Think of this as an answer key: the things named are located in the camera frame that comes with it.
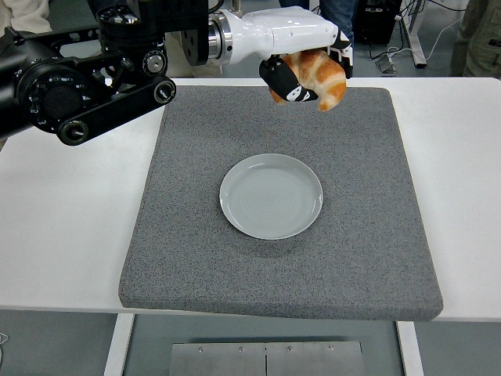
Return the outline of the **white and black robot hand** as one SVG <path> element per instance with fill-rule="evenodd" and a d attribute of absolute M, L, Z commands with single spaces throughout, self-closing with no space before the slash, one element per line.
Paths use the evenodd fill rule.
<path fill-rule="evenodd" d="M 242 17 L 223 9 L 211 18 L 209 58 L 236 64 L 260 58 L 259 75 L 276 103 L 317 101 L 321 111 L 343 98 L 353 48 L 337 25 L 298 6 Z"/>

